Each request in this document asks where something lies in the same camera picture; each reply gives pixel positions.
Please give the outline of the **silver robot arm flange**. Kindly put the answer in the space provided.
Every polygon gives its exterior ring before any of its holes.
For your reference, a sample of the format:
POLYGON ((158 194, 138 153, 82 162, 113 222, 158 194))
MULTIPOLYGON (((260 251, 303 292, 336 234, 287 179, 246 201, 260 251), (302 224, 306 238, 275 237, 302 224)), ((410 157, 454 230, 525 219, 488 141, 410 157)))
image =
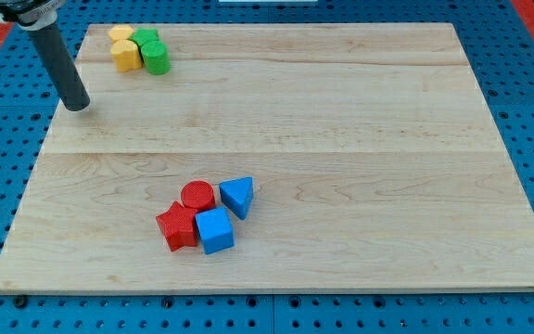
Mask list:
POLYGON ((66 0, 0 0, 0 23, 17 23, 26 31, 38 31, 56 22, 66 0))

